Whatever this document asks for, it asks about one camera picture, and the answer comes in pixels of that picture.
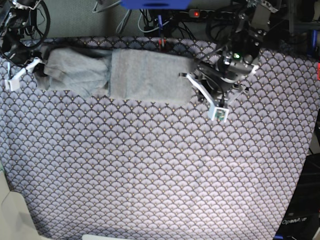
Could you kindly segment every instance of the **cable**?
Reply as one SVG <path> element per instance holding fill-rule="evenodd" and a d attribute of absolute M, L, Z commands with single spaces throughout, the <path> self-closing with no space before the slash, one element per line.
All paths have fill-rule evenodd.
<path fill-rule="evenodd" d="M 131 16 L 131 13 L 132 13 L 132 10 L 129 9 L 126 14 L 124 15 L 123 19 L 121 20 L 121 22 L 119 23 L 119 25 L 116 27 L 116 30 L 115 32 L 117 34 L 121 34 L 123 32 L 123 30 L 125 29 L 127 23 L 128 23 L 128 20 Z"/>
<path fill-rule="evenodd" d="M 41 1 L 39 4 L 42 6 L 42 8 L 43 8 L 43 10 L 44 10 L 44 14 L 46 15 L 46 27 L 45 27 L 45 31 L 44 31 L 44 33 L 43 33 L 43 36 L 41 37 L 41 39 L 39 40 L 39 42 L 36 43 L 36 44 L 33 45 L 33 46 L 27 46 L 27 48 L 28 48 L 29 50 L 34 50 L 34 49 L 38 48 L 38 47 L 46 40 L 46 38 L 47 38 L 47 36 L 48 36 L 48 34 L 49 34 L 50 26 L 51 26 L 51 18 L 50 18 L 50 14 L 49 14 L 49 10 L 48 10 L 47 5 L 45 4 L 44 1 Z"/>
<path fill-rule="evenodd" d="M 25 64 L 15 64 L 15 63 L 2 51 L 1 47 L 0 47 L 0 56 L 1 56 L 3 59 L 7 60 L 7 61 L 8 61 L 9 63 L 11 63 L 12 65 L 16 66 L 16 67 L 19 67 L 19 68 L 25 68 L 25 67 L 26 67 Z"/>
<path fill-rule="evenodd" d="M 181 21 L 181 23 L 183 24 L 185 30 L 187 30 L 188 34 L 189 34 L 189 37 L 192 39 L 192 40 L 196 40 L 196 37 L 195 35 L 192 33 L 192 31 L 188 28 L 188 26 L 183 22 Z"/>
<path fill-rule="evenodd" d="M 102 9 L 100 9 L 100 10 L 97 10 L 97 7 L 98 7 L 98 1 L 97 1 L 95 3 L 95 5 L 94 5 L 93 9 L 92 9 L 92 13 L 93 14 L 102 13 L 107 9 L 112 9 L 112 8 L 114 8 L 116 6 L 119 6 L 121 3 L 122 3 L 122 0 L 119 0 L 119 1 L 116 1 L 115 3 L 113 3 L 113 4 L 109 5 L 109 6 L 106 6 L 106 7 L 102 8 Z"/>
<path fill-rule="evenodd" d="M 142 30 L 142 29 L 141 29 L 141 26 L 140 26 L 140 22 L 141 22 L 142 16 L 143 16 L 143 15 L 142 15 L 142 13 L 141 13 L 141 14 L 140 14 L 140 17 L 139 17 L 139 19 L 138 19 L 138 28 L 139 28 L 139 30 L 140 30 L 141 32 L 143 32 L 143 33 L 145 33 L 145 34 L 148 34 L 148 33 L 152 33 L 152 32 L 154 32 L 154 31 L 157 31 L 157 30 L 159 29 L 159 27 L 156 26 L 154 29 L 151 29 L 151 30 L 148 30 L 148 31 Z M 166 22 L 163 24 L 163 26 L 167 25 L 167 24 L 170 22 L 170 20 L 172 20 L 172 18 L 170 18 L 169 21 L 166 21 Z"/>
<path fill-rule="evenodd" d="M 44 14 L 42 13 L 41 9 L 37 8 L 36 10 L 39 11 L 41 16 L 43 17 L 43 21 L 41 23 L 37 24 L 37 26 L 41 26 L 46 21 L 46 18 L 44 16 Z"/>
<path fill-rule="evenodd" d="M 221 47 L 215 49 L 214 51 L 212 52 L 209 52 L 208 54 L 204 55 L 202 58 L 200 58 L 196 63 L 196 67 L 199 66 L 199 64 L 205 59 L 205 58 L 208 58 L 208 57 L 211 57 L 212 55 L 214 54 L 217 54 L 219 51 L 221 51 L 222 49 L 224 49 L 227 45 L 228 45 L 229 42 L 223 44 Z"/>
<path fill-rule="evenodd" d="M 207 24 L 206 27 L 205 27 L 205 34 L 208 37 L 208 39 L 210 39 L 211 42 L 218 43 L 217 36 L 220 34 L 221 30 L 225 29 L 227 26 L 231 26 L 231 24 L 229 24 L 229 23 L 218 23 L 218 24 L 213 25 L 213 26 Z M 214 38 L 211 33 L 212 33 L 212 30 L 217 28 L 217 27 L 222 27 L 222 28 L 218 31 L 217 36 Z"/>
<path fill-rule="evenodd" d="M 144 12 L 143 9 L 140 9 L 140 12 L 142 13 L 142 15 L 143 15 L 143 17 L 144 17 L 144 24 L 145 24 L 145 25 L 148 25 L 148 24 L 152 23 L 152 19 L 149 20 L 149 18 L 148 18 L 148 13 L 147 13 L 147 11 Z"/>
<path fill-rule="evenodd" d="M 186 30 L 186 29 L 183 29 L 182 27 L 179 27 L 179 26 L 178 26 L 177 28 L 179 29 L 182 37 L 185 38 L 185 35 L 184 35 L 184 33 L 182 32 L 182 30 L 185 30 L 185 31 L 187 31 L 187 30 Z"/>
<path fill-rule="evenodd" d="M 220 33 L 225 30 L 229 25 L 226 25 L 225 27 L 222 27 L 217 33 L 216 33 L 216 36 L 215 36 L 215 40 L 218 41 L 218 37 L 220 35 Z"/>
<path fill-rule="evenodd" d="M 217 87 L 218 87 L 218 89 L 220 89 L 220 91 L 221 91 L 221 93 L 222 93 L 222 98 L 221 98 L 221 100 L 220 100 L 220 102 L 219 102 L 219 107 L 220 108 L 223 108 L 224 107 L 224 105 L 225 105 L 225 91 L 223 90 L 223 88 L 219 85 L 219 84 L 217 84 L 211 77 L 209 77 L 207 74 L 205 74 L 203 71 L 201 71 L 200 69 L 198 69 L 199 70 L 199 72 L 200 73 L 202 73 L 206 78 L 207 78 L 207 80 L 209 80 L 211 83 L 213 83 L 214 85 L 216 85 Z"/>

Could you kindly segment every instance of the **patterned fabric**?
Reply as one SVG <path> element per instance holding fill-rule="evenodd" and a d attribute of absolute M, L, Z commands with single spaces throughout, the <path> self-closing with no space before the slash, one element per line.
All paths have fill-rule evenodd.
<path fill-rule="evenodd" d="M 55 39 L 90 48 L 155 51 L 156 38 Z M 171 39 L 200 58 L 204 41 Z M 226 123 L 196 92 L 185 106 L 87 101 L 43 92 L 31 75 L 0 93 L 0 154 L 38 232 L 135 240 L 272 239 L 299 180 L 320 105 L 317 63 L 264 50 L 248 95 Z M 2 78 L 6 63 L 1 62 Z"/>

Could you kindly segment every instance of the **folded cloth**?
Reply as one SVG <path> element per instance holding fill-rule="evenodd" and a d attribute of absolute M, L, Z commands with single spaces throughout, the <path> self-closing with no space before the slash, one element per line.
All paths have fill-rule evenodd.
<path fill-rule="evenodd" d="M 97 93 L 109 96 L 112 51 L 63 47 L 49 52 L 43 73 L 36 72 L 38 88 L 71 90 L 83 98 Z"/>
<path fill-rule="evenodd" d="M 45 75 L 36 73 L 35 78 L 40 89 L 71 90 L 83 98 L 99 94 L 184 105 L 192 97 L 192 85 L 179 74 L 193 70 L 193 59 L 183 56 L 135 49 L 59 47 L 50 49 Z"/>
<path fill-rule="evenodd" d="M 179 73 L 193 70 L 191 58 L 117 49 L 112 54 L 110 97 L 183 105 L 192 97 L 192 85 Z"/>

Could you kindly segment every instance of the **table surface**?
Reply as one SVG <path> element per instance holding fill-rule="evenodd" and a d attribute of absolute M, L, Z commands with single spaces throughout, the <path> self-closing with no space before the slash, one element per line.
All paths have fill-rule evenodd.
<path fill-rule="evenodd" d="M 144 37 L 52 41 L 150 51 L 158 44 Z M 168 41 L 170 54 L 191 58 L 215 47 Z M 320 81 L 307 58 L 263 50 L 260 63 L 224 123 L 208 120 L 196 92 L 185 106 L 85 100 L 39 90 L 31 75 L 7 92 L 2 61 L 0 154 L 10 189 L 52 239 L 272 239 L 306 159 Z"/>

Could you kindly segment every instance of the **power strip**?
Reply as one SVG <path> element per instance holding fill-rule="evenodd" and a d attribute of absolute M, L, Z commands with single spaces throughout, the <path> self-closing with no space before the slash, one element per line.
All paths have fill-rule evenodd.
<path fill-rule="evenodd" d="M 202 10 L 202 9 L 188 9 L 185 11 L 189 14 L 192 19 L 206 19 L 209 14 L 215 14 L 215 19 L 228 20 L 230 17 L 233 18 L 234 12 L 230 11 L 216 11 L 216 10 Z"/>

